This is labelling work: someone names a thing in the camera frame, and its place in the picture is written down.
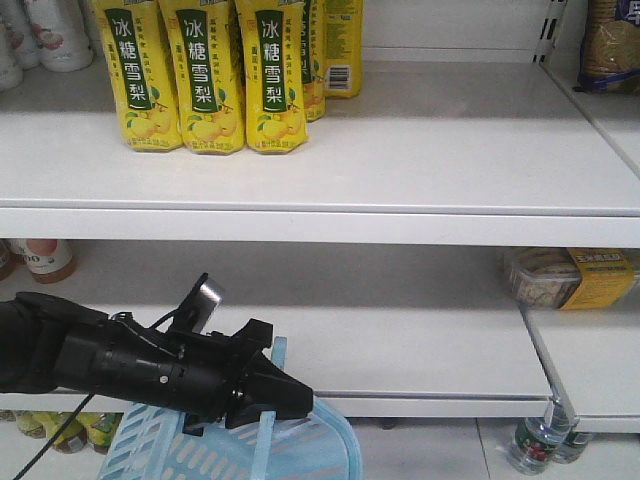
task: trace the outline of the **white metal shelf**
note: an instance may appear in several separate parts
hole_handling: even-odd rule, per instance
[[[640,175],[640,102],[637,95],[576,92],[577,55],[560,52],[549,64],[550,75],[637,175]]]
[[[529,310],[525,319],[577,429],[640,433],[640,297],[605,310]]]
[[[213,328],[251,317],[289,339],[287,370],[349,416],[527,416],[550,388],[494,249],[252,242],[79,241],[78,271],[49,286],[3,282],[149,325],[203,271],[228,295]],[[5,395],[0,407],[78,395]]]
[[[507,462],[505,447],[516,420],[406,419],[392,430],[376,421],[353,419],[366,480],[524,480]],[[43,445],[0,423],[0,478],[12,478]],[[631,435],[599,435],[578,461],[551,464],[541,480],[619,480],[640,476],[640,442]],[[88,448],[73,454],[49,452],[27,478],[96,478],[104,457]]]
[[[100,62],[72,74],[28,71],[2,103],[3,236],[582,246],[640,238],[640,180],[537,65],[369,64],[362,94],[330,101],[309,142],[276,157],[130,151]]]

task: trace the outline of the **blue plastic basket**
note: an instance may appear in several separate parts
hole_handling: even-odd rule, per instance
[[[284,363],[286,340],[274,342],[272,360]],[[304,419],[184,435],[184,414],[135,404],[124,415],[98,480],[362,480],[362,455],[347,420],[318,398]]]

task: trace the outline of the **black cable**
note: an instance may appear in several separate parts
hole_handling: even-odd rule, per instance
[[[158,320],[156,320],[156,322],[151,325],[149,328],[152,330],[155,330],[156,328],[158,328],[160,325],[162,325],[164,322],[166,322],[167,320],[169,320],[170,318],[173,318],[173,316],[178,313],[180,309],[176,308],[174,310],[171,310],[169,313],[165,313],[162,317],[160,317]]]
[[[42,447],[40,451],[35,454],[35,456],[31,459],[31,461],[29,461],[29,463],[27,463],[25,467],[22,470],[20,470],[20,473],[18,473],[18,475],[16,475],[15,477],[13,477],[13,480],[20,480],[22,477],[24,477],[27,474],[29,470],[31,470],[31,467],[33,467],[36,464],[36,462],[40,460],[45,453],[47,453],[47,450],[51,448],[51,445],[53,445],[55,441],[58,438],[60,438],[60,435],[62,435],[62,433],[67,429],[67,427],[71,425],[71,422],[73,422],[76,419],[78,414],[82,411],[84,407],[87,406],[87,403],[91,401],[93,396],[94,394],[90,393],[84,398],[84,400],[82,400],[82,402],[80,402],[80,405],[76,407],[76,409],[69,416],[69,418],[67,418],[67,420],[58,429],[58,431],[56,431],[56,433],[53,434],[53,436],[47,441],[47,443],[44,444],[44,447]]]

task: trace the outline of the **barcode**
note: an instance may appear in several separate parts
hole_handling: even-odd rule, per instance
[[[351,66],[332,65],[327,75],[327,90],[351,90]]]

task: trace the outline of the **pear juice carton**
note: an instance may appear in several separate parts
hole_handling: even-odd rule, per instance
[[[363,0],[325,1],[325,95],[353,97],[362,86]]]
[[[302,17],[302,88],[308,122],[322,117],[324,98],[324,2],[305,0]]]
[[[157,0],[93,0],[120,130],[137,151],[182,145],[171,52]]]
[[[286,153],[307,139],[302,89],[304,0],[236,0],[247,88],[247,144]]]
[[[160,0],[180,99],[185,145],[195,153],[244,147],[240,27],[233,0]]]

